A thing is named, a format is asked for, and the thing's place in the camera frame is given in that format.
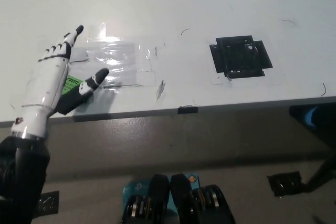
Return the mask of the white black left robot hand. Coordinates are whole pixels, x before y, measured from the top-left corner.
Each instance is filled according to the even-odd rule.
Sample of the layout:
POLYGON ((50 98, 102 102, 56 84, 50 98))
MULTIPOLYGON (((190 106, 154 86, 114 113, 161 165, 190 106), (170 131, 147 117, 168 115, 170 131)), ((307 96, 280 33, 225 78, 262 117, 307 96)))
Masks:
POLYGON ((68 77, 71 51, 82 31, 80 25, 66 33, 38 59, 27 82, 21 113, 12 125, 12 136, 28 140, 46 139, 49 118, 55 113, 66 115, 82 105, 106 78, 109 69, 102 68, 67 93, 62 92, 68 77))

